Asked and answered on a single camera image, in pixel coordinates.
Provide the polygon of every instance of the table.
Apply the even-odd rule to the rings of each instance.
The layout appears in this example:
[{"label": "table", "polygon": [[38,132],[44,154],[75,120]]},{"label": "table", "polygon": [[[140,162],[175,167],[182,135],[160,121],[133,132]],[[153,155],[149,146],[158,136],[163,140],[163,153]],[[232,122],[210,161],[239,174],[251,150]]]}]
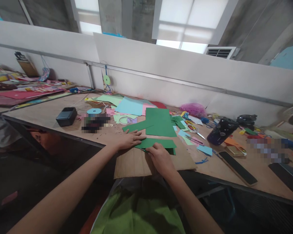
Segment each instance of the table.
[{"label": "table", "polygon": [[[28,106],[24,109],[18,109],[3,113],[3,117],[11,123],[26,124],[42,130],[56,132],[62,136],[79,140],[94,146],[104,147],[104,145],[113,142],[116,135],[123,132],[121,124],[115,124],[111,120],[112,127],[105,128],[104,132],[90,134],[81,131],[82,121],[76,120],[72,126],[60,127],[56,122],[57,115],[64,107],[76,107],[78,114],[86,113],[91,108],[90,104],[85,103],[85,97],[98,97],[101,94],[75,94],[62,97],[53,101],[43,102],[39,105]],[[168,106],[170,110],[178,111],[178,108]],[[145,116],[139,116],[138,122],[145,120]],[[198,126],[200,133],[206,138],[211,129],[206,126]],[[234,139],[246,147],[246,136],[239,135],[238,131],[233,133]],[[208,141],[202,140],[207,146],[216,151],[223,151],[224,145],[212,146]],[[196,146],[186,146],[188,152],[195,162],[200,162],[206,156],[196,150]],[[215,181],[221,184],[229,185],[244,191],[266,196],[278,201],[293,205],[293,192],[273,173],[264,163],[254,159],[253,155],[248,153],[247,159],[236,159],[245,169],[247,169],[257,180],[258,183],[253,187],[248,187],[243,181],[227,166],[220,158],[213,156],[208,158],[208,162],[199,164],[196,171],[205,179]]]}]

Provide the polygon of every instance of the small container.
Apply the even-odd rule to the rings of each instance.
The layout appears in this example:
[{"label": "small container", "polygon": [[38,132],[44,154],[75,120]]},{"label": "small container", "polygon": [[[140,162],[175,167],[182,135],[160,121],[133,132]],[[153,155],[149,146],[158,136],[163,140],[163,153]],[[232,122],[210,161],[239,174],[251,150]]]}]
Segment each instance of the small container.
[{"label": "small container", "polygon": [[74,123],[76,116],[77,111],[75,107],[65,107],[56,117],[56,121],[61,127],[70,126]]},{"label": "small container", "polygon": [[219,124],[211,131],[207,136],[207,140],[213,145],[220,145],[223,143],[237,128],[239,127],[238,122],[229,119],[222,118]]}]

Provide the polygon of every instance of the black box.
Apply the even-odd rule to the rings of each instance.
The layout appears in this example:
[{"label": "black box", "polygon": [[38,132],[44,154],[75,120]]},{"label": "black box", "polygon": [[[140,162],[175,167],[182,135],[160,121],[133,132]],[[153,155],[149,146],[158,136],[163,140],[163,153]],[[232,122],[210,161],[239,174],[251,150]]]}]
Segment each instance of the black box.
[{"label": "black box", "polygon": [[65,107],[56,117],[56,121],[61,127],[70,126],[74,123],[76,116],[77,110],[75,107]]}]

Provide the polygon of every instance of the wooden board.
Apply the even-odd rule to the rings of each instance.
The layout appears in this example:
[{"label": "wooden board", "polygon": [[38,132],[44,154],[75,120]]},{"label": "wooden board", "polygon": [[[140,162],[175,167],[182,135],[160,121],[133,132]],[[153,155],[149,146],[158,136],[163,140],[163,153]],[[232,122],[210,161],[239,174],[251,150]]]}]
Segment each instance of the wooden board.
[{"label": "wooden board", "polygon": [[[98,97],[101,94],[75,94],[60,99],[52,100],[39,105],[29,106],[24,109],[14,110],[4,115],[10,116],[19,120],[26,121],[28,123],[36,124],[45,128],[53,129],[59,132],[70,134],[75,137],[90,140],[103,145],[113,143],[116,135],[123,133],[121,124],[115,124],[112,118],[111,124],[113,127],[105,127],[101,132],[96,134],[83,133],[81,131],[82,122],[75,121],[72,126],[60,127],[56,122],[55,118],[61,112],[64,107],[75,106],[78,114],[86,113],[91,107],[90,104],[85,103],[83,100],[85,97]],[[168,106],[170,110],[178,111],[177,108]],[[138,122],[144,121],[145,116],[137,117]],[[200,133],[206,138],[210,133],[211,129],[206,126],[196,125],[199,128]],[[224,151],[225,144],[221,146],[212,146],[208,141],[203,140],[198,135],[189,133],[191,136],[195,136],[202,140],[207,146],[212,147],[216,152]],[[246,136],[239,135],[238,131],[233,133],[234,139],[245,146]],[[183,144],[187,147],[194,162],[200,162],[206,158],[203,152],[198,152],[195,145],[188,146],[183,141]],[[257,180],[258,183],[252,187],[259,191],[270,193],[276,196],[280,196],[289,200],[293,200],[293,192],[273,173],[268,167],[267,162],[263,162],[257,159],[255,155],[248,153],[247,159],[236,159],[246,170],[248,170]],[[218,179],[229,181],[242,186],[247,186],[226,164],[222,162],[215,154],[212,157],[208,157],[208,162],[197,165],[197,172],[212,176]]]}]

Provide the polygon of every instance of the black object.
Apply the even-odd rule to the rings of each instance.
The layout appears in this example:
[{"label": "black object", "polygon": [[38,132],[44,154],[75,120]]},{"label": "black object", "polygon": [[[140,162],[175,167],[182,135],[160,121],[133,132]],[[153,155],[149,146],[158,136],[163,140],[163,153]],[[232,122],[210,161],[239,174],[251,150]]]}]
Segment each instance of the black object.
[{"label": "black object", "polygon": [[75,107],[65,107],[56,117],[56,121],[61,127],[70,126],[74,123],[76,116],[77,110]]},{"label": "black object", "polygon": [[257,115],[239,115],[237,118],[237,122],[242,127],[247,127],[254,131],[254,124],[256,121]]},{"label": "black object", "polygon": [[207,140],[213,145],[220,145],[223,143],[237,128],[239,124],[229,118],[222,118],[216,127],[207,136]]},{"label": "black object", "polygon": [[252,176],[244,167],[241,166],[230,154],[226,151],[222,151],[218,153],[225,164],[227,164],[231,170],[241,179],[243,182],[248,185],[252,186],[257,183],[257,179]]},{"label": "black object", "polygon": [[271,163],[269,164],[269,168],[293,192],[293,167],[284,163]]}]

